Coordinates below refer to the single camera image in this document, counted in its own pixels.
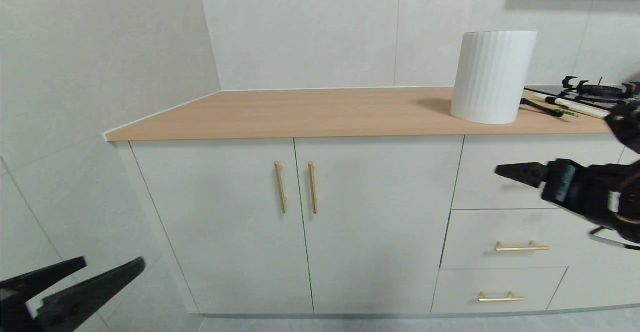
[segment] wall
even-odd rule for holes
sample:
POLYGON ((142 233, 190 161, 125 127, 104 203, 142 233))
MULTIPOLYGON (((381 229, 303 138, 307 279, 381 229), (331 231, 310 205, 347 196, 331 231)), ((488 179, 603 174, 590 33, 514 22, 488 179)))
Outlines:
POLYGON ((462 35, 538 31, 528 84, 640 79, 640 0, 203 0, 224 90, 452 86, 462 35))
POLYGON ((2 0, 1 13, 0 278, 85 256, 50 294, 144 256, 82 330, 195 332, 203 318, 102 133, 220 90, 202 1, 2 0))

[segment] marker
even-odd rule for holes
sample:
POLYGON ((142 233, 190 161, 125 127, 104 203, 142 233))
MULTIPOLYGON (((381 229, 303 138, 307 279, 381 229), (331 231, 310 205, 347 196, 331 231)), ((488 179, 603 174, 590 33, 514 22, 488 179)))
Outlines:
POLYGON ((608 111, 604 111, 598 108, 592 108, 576 102, 567 101, 566 99, 553 97, 552 95, 533 93, 533 98, 538 101, 547 102, 547 104, 562 106, 570 111, 575 111, 577 113, 585 114, 594 118, 599 118, 601 120, 609 115, 608 111))

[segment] wooden countertop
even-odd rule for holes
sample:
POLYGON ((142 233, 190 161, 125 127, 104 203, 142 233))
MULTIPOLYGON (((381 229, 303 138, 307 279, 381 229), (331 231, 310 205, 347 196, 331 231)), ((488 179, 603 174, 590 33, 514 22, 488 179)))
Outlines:
POLYGON ((603 120, 521 106, 516 122, 450 116, 452 87, 220 92, 105 133, 107 141, 509 134, 607 134, 603 120))

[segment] gold handle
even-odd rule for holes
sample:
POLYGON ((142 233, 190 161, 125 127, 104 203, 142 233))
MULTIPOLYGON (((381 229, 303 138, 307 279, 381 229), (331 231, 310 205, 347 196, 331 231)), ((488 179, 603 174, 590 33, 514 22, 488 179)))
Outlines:
POLYGON ((498 241, 495 244, 496 252, 510 252, 510 251, 546 251, 551 250, 548 245, 539 245, 537 241, 532 240, 526 247, 505 247, 502 241, 498 241))
POLYGON ((513 301, 524 301, 524 297, 516 295, 513 291, 509 291, 507 293, 507 297, 501 298, 487 298, 487 294, 485 291, 480 291, 480 295, 478 296, 478 302, 513 302, 513 301))
POLYGON ((311 184, 311 202, 313 203, 313 214, 318 214, 318 198, 316 197, 316 177, 314 175, 314 163, 309 162, 309 184, 311 184))
POLYGON ((275 162, 276 176, 278 177, 278 189, 280 192, 280 206, 282 207, 282 214, 287 213, 287 198, 284 195, 284 187, 282 186, 282 165, 279 162, 275 162))

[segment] white ribbed vase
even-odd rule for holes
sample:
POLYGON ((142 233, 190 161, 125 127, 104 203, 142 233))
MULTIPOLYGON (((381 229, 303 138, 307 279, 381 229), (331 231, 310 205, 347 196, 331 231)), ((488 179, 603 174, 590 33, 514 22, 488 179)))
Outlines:
POLYGON ((469 122, 515 122, 536 45, 535 31, 465 33, 451 116, 469 122))

